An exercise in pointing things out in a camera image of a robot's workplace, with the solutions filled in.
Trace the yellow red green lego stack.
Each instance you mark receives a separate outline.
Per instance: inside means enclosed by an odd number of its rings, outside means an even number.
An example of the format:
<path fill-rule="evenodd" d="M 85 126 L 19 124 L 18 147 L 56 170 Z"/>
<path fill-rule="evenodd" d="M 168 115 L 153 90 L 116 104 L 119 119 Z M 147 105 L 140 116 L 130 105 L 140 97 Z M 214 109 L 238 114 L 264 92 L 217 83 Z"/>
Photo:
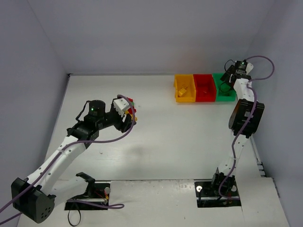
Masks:
<path fill-rule="evenodd" d="M 136 109 L 132 110 L 131 108 L 129 108 L 125 111 L 125 114 L 129 114 L 132 119 L 134 118 L 134 120 L 137 121 L 137 117 L 134 117 L 134 113 L 136 113 Z"/>

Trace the red green yellow striped stack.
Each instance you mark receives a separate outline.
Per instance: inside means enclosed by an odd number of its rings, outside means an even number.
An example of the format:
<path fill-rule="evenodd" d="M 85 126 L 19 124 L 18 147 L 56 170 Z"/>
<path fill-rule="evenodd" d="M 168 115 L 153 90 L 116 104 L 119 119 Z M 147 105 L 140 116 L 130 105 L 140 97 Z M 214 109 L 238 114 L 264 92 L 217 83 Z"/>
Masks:
<path fill-rule="evenodd" d="M 134 101 L 133 101 L 133 99 L 131 99 L 131 98 L 127 98 L 130 102 L 131 102 L 131 104 L 132 104 L 132 106 L 134 106 Z"/>

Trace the yellow orange oval lego piece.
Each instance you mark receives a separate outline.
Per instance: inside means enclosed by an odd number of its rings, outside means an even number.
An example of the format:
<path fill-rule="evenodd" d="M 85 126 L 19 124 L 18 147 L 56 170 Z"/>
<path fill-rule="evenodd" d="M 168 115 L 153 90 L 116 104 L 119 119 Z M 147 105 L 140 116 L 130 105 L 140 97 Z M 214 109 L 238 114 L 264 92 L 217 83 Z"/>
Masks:
<path fill-rule="evenodd" d="M 187 87 L 182 87 L 178 90 L 178 97 L 183 97 L 187 93 Z"/>

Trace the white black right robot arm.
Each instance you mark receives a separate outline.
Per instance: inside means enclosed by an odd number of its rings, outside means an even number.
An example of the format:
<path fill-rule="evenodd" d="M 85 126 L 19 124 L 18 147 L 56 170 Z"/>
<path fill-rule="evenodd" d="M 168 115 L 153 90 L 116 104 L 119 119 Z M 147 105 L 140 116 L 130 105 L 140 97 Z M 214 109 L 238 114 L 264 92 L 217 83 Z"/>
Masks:
<path fill-rule="evenodd" d="M 247 60 L 236 61 L 221 80 L 234 90 L 238 102 L 229 119 L 229 129 L 233 135 L 232 148 L 228 158 L 216 169 L 211 182 L 211 191 L 215 195 L 227 197 L 235 183 L 236 167 L 246 142 L 259 126 L 265 105 L 257 99 L 252 88 L 249 72 L 253 65 Z"/>

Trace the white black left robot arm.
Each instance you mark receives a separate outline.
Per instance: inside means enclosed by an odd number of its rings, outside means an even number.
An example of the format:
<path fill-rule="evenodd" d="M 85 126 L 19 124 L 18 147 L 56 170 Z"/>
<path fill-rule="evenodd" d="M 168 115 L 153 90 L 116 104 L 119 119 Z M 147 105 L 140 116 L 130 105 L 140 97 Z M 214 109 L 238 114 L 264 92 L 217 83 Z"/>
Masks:
<path fill-rule="evenodd" d="M 125 137 L 136 125 L 134 102 L 123 95 L 112 100 L 109 112 L 101 100 L 89 100 L 84 106 L 87 115 L 83 120 L 77 115 L 76 124 L 67 129 L 58 149 L 32 174 L 11 184 L 13 207 L 35 223 L 44 222 L 57 205 L 69 199 L 93 195 L 95 179 L 83 172 L 61 186 L 55 184 L 80 154 L 98 143 L 100 130 L 113 126 Z"/>

